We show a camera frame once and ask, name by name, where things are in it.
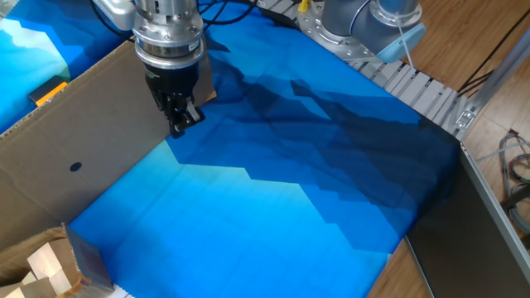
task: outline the white cable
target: white cable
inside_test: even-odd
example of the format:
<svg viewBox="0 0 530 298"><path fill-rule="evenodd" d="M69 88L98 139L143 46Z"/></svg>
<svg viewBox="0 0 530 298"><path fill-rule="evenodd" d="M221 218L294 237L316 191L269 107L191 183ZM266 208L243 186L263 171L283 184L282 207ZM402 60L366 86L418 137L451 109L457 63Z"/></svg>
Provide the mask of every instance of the white cable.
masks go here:
<svg viewBox="0 0 530 298"><path fill-rule="evenodd" d="M416 69L414 68L414 64L412 63L411 53L408 51L408 46L407 46L407 43L405 42L405 36L403 35L403 30L401 29L401 18L400 17L397 18L397 28L399 28L399 34L401 35L403 46L405 46L405 52L407 52L408 63L410 63L412 71L416 71Z"/></svg>
<svg viewBox="0 0 530 298"><path fill-rule="evenodd" d="M520 146L523 146L523 145L529 145L530 146L530 142L520 142L520 143L517 143L517 144L506 146L503 149L497 150L497 151L495 151L495 152L493 152L491 154L488 154L487 156L479 158L478 160L476 160L476 162L485 161L485 160L487 160L487 159L489 159L489 158L491 158L493 156L496 156L500 152L504 152L504 151L507 151L508 149L512 149L514 147L520 147Z"/></svg>

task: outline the wire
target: wire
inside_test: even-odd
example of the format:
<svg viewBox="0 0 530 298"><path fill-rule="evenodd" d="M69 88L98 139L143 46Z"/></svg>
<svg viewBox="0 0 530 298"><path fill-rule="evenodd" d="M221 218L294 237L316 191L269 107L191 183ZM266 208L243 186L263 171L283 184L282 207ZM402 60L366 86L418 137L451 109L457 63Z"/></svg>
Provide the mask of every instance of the wire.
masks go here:
<svg viewBox="0 0 530 298"><path fill-rule="evenodd" d="M221 6L221 8L217 12L217 14L215 14L214 18L210 22L206 22L206 20L205 20L206 26L203 29L203 32L206 32L206 30L208 30L208 28L210 28L210 26L213 24L213 22L215 22L217 20L217 18L221 15L221 12L223 12L224 8L226 7L226 5L228 3L229 3L229 0L224 0L223 1L223 5Z"/></svg>
<svg viewBox="0 0 530 298"><path fill-rule="evenodd" d="M399 34L401 35L401 40L403 46L405 47L405 52L407 53L408 63L411 65L411 70L416 72L414 64L412 63L411 52L408 50L407 42L405 41L405 36L403 35L403 30L401 29L401 18L397 20L397 28L399 28Z"/></svg>
<svg viewBox="0 0 530 298"><path fill-rule="evenodd" d="M485 160L487 160L487 159L489 159L489 158L491 158L493 156L496 156L499 153L507 151L508 149L512 149L514 147L520 147L520 146L524 146L524 145L530 145L530 142L520 142L520 143L517 143L517 144L513 144L513 145L510 145L510 146L504 147L504 148L502 148L500 150L497 150L497 151L495 151L493 153L488 154L487 156L479 158L478 160L476 160L476 162L485 161Z"/></svg>
<svg viewBox="0 0 530 298"><path fill-rule="evenodd" d="M354 23L355 23L355 20L357 20L357 17L359 16L359 14L361 13L361 11L363 10L363 8L366 7L366 5L370 2L370 0L366 0L363 4L361 4L361 6L359 7L359 9L357 9L357 12L355 12L355 15L354 15L354 18L351 19L351 24L349 24L349 33L350 35L352 34L352 30L354 29Z"/></svg>
<svg viewBox="0 0 530 298"><path fill-rule="evenodd" d="M466 94L466 93L470 92L471 90L473 90L474 88L476 88L476 87L482 85L482 84L485 83L487 80L488 80L488 77L481 79L480 82L478 82L477 84L474 84L474 85L472 85L471 87L469 87L468 89L466 89L466 90L460 92L460 93L458 94L457 97L462 97L464 94Z"/></svg>
<svg viewBox="0 0 530 298"><path fill-rule="evenodd" d="M512 32L515 30L515 28L517 28L529 14L530 14L530 9L528 9L523 14L523 16L520 17L515 22L515 24L513 24L513 26L510 28L510 30L504 35L503 39L495 46L495 48L491 51L491 53L489 53L488 57L486 57L486 59L484 59L484 61L482 61L482 63L480 64L479 68L477 68L475 70L475 72L465 81L465 83L463 83L462 86L460 86L460 88L457 91L458 93L460 93L465 87L467 87L470 84L472 84L470 81L473 79L473 77L475 77L479 73L479 71L484 67L484 65L486 65L486 63L488 63L488 61L491 59L491 57L493 57L493 55L497 52L497 50L499 50L500 46L508 39L508 37L512 34Z"/></svg>
<svg viewBox="0 0 530 298"><path fill-rule="evenodd" d="M234 19L232 19L232 20L228 20L228 21L217 21L216 19L212 19L212 20L206 20L206 19L203 19L203 21L204 21L206 24L208 24L208 25L210 25L210 24L211 24L211 25L229 25L229 24L234 24L235 22L239 22L239 21L243 20L247 15L250 14L250 12L251 12L251 11L252 11L257 5L258 5L258 0L254 0L254 1L250 4L250 6L248 7L248 9L247 9L245 12L243 12L243 13L241 14L241 16L236 17L236 18L234 18Z"/></svg>
<svg viewBox="0 0 530 298"><path fill-rule="evenodd" d="M214 0L210 3L205 3L205 4L199 4L199 6L202 6L202 5L206 5L206 7L204 9L201 9L199 11L199 14L203 14L205 12L207 12L210 8L212 8L217 2L219 2L218 0Z"/></svg>
<svg viewBox="0 0 530 298"><path fill-rule="evenodd" d="M516 138L518 141L520 141L520 143L506 147L506 143L511 138ZM528 159L530 157L530 154L527 154L525 152L525 154L519 155L519 156L515 157L514 159L512 159L512 161L510 161L510 163L508 164L506 162L506 156L504 154L505 150L504 151L502 151L502 150L503 149L507 150L510 147L520 146L523 149L523 151L524 151L524 147L523 146L525 145L525 143L526 143L526 145L528 147L530 147L528 145L528 142L526 142L526 140L523 139L522 137L520 137L516 132L508 132L506 134L506 136L504 136L503 139L499 143L499 149L501 150L501 152L499 153L499 158L500 158L500 162L501 162L501 166L502 166L502 170L503 170L504 193L506 195L506 198L510 198L516 191L520 190L525 185L525 183L518 183L514 187L510 187L509 180L510 180L510 174L515 174L515 171L513 170L514 164L516 162L518 162L518 161L521 161L522 159ZM522 230L525 233L530 233L530 223L519 212L519 210L517 208L517 203L514 204L513 206L509 207L508 214L510 215L510 218L512 219L513 223L520 230Z"/></svg>
<svg viewBox="0 0 530 298"><path fill-rule="evenodd" d="M126 36L125 34L121 33L121 32L118 32L116 30L114 30L114 28L112 28L109 24L107 24L107 22L101 17L101 15L99 14L98 12L98 9L96 8L96 5L94 3L93 0L89 0L90 2L90 6L92 7L92 10L94 11L96 17L98 17L99 21L107 27L107 29L109 29L112 33L114 33L115 35L123 38L125 41L129 41L129 42L132 42L134 43L134 40L132 40L129 36Z"/></svg>
<svg viewBox="0 0 530 298"><path fill-rule="evenodd" d="M521 175L519 175L519 173L515 171L515 165L520 161L530 161L530 154L521 154L513 158L508 164L509 172L513 176L513 178L520 180L526 184L530 184L530 179L522 177Z"/></svg>

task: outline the wooden floor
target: wooden floor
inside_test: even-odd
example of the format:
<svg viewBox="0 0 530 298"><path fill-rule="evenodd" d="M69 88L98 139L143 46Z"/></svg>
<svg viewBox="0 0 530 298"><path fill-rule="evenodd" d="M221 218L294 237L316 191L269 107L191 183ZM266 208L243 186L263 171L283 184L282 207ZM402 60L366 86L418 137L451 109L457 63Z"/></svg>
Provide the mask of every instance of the wooden floor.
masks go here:
<svg viewBox="0 0 530 298"><path fill-rule="evenodd" d="M412 61L419 70L453 89L465 82L530 8L528 0L420 0L420 4L427 34L412 51ZM497 67L529 27L530 17L504 42L478 76ZM496 151L509 129L530 141L530 59L489 102L464 143L477 159ZM513 149L507 151L506 157L511 159L521 153ZM479 163L479 168L497 199L503 200L498 157ZM530 219L530 204L520 203L518 207ZM401 242L390 258L369 297L431 297L405 242Z"/></svg>

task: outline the wooden block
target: wooden block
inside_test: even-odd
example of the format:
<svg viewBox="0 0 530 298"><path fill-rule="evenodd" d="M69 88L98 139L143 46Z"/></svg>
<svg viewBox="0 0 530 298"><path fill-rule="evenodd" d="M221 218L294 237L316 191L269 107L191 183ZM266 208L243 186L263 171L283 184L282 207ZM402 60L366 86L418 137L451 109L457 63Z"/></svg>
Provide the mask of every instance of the wooden block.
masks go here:
<svg viewBox="0 0 530 298"><path fill-rule="evenodd" d="M43 278L28 285L22 285L7 295L6 298L55 298L50 281Z"/></svg>
<svg viewBox="0 0 530 298"><path fill-rule="evenodd" d="M69 290L79 280L80 273L75 266L70 266L59 270L50 277L50 284L57 295Z"/></svg>
<svg viewBox="0 0 530 298"><path fill-rule="evenodd" d="M27 285L34 281L36 281L35 274L33 274L33 272L29 272L27 273L26 277L24 277L24 279L22 280L22 284Z"/></svg>
<svg viewBox="0 0 530 298"><path fill-rule="evenodd" d="M27 261L37 279L52 277L62 268L75 265L74 254L68 239L46 243L34 252Z"/></svg>
<svg viewBox="0 0 530 298"><path fill-rule="evenodd" d="M0 286L0 298L5 298L7 295L11 294L12 291L18 289L21 283L16 283L9 286Z"/></svg>

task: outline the black cable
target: black cable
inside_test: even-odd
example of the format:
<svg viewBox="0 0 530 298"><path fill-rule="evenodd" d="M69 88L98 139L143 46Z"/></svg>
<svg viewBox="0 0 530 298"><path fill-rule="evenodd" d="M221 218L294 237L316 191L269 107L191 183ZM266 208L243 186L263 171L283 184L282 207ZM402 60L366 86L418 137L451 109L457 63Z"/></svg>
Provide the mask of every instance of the black cable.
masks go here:
<svg viewBox="0 0 530 298"><path fill-rule="evenodd" d="M484 61L482 61L482 64L480 64L479 68L477 68L475 70L475 72L465 81L465 83L462 84L462 86L460 86L460 88L458 89L458 93L460 93L460 91L462 91L465 87L469 86L470 84L470 81L473 79L473 77L475 77L479 71L484 67L484 65L486 65L486 63L488 63L488 61L491 59L491 57L493 57L493 55L497 52L497 50L500 48L500 46L508 39L508 37L512 34L512 32L515 30L515 28L517 28L522 22L523 20L530 14L530 9L528 9L522 17L520 17L516 22L515 24L512 26L512 28L510 28L510 30L506 33L506 35L504 35L503 39L497 44L497 46L495 46L495 48L491 51L491 53L489 53L488 57L486 57L486 59L484 59Z"/></svg>
<svg viewBox="0 0 530 298"><path fill-rule="evenodd" d="M483 78L489 78L490 75L491 75L493 72L494 72L494 70L491 70L489 73L487 73L487 74L483 74L483 75L481 75L480 77L478 77L478 78L476 78L476 79L473 79L472 81L470 81L470 82L468 83L468 86L471 85L471 84L473 84L474 82L478 82L478 81L482 80Z"/></svg>
<svg viewBox="0 0 530 298"><path fill-rule="evenodd" d="M488 77L481 79L479 82L477 82L476 84L472 85L472 86L469 87L468 89L459 92L459 93L458 93L458 97L462 97L464 94L470 92L471 90L475 89L476 87L479 87L480 85L482 85L482 84L483 84L485 81L487 81L487 80L488 80Z"/></svg>
<svg viewBox="0 0 530 298"><path fill-rule="evenodd" d="M473 95L475 95L477 92L479 92L479 90L475 90L475 91L473 91L473 93L470 94L470 96L468 96L467 98L470 99L470 98L471 98Z"/></svg>
<svg viewBox="0 0 530 298"><path fill-rule="evenodd" d="M256 5L258 5L258 0L254 0L252 2L252 4L248 7L248 9L243 14L241 14L241 16L236 17L236 18L234 18L232 20L217 21L216 19L212 19L212 20L203 19L203 21L206 24L208 24L208 25L229 25L229 24L234 24L235 22L239 22L239 21L243 20L247 15L249 15L250 12L256 7Z"/></svg>
<svg viewBox="0 0 530 298"><path fill-rule="evenodd" d="M221 12L223 12L224 8L226 7L226 5L228 3L229 3L229 0L224 0L223 1L223 6L221 6L219 11L215 14L215 16L214 16L214 18L212 19L211 22L206 22L206 20L205 20L206 26L203 29L203 32L206 32L206 30L208 30L208 28L210 28L210 26L213 24L213 22L215 22L217 20L217 18L221 15Z"/></svg>
<svg viewBox="0 0 530 298"><path fill-rule="evenodd" d="M203 13L207 12L207 11L208 11L210 8L212 8L217 2L219 2L219 1L214 0L214 1L210 2L210 3L208 3L208 4L206 4L206 3L205 3L205 4L199 4L199 6L201 6L201 5L206 5L206 7L205 7L204 9L201 9L201 10L199 11L199 14L203 14Z"/></svg>
<svg viewBox="0 0 530 298"><path fill-rule="evenodd" d="M129 42L132 42L134 43L134 40L132 40L131 38L129 38L129 36L126 36L124 35L123 33L120 33L116 30L114 30L114 28L112 28L111 26L109 26L107 24L107 22L101 17L101 15L99 14L98 12L98 9L96 9L96 5L94 4L94 1L92 0L89 0L90 2L90 6L92 7L92 10L94 11L96 17L98 17L99 21L107 27L107 29L109 29L112 33L116 34L117 36L120 36L121 38L123 38L125 41L129 41Z"/></svg>

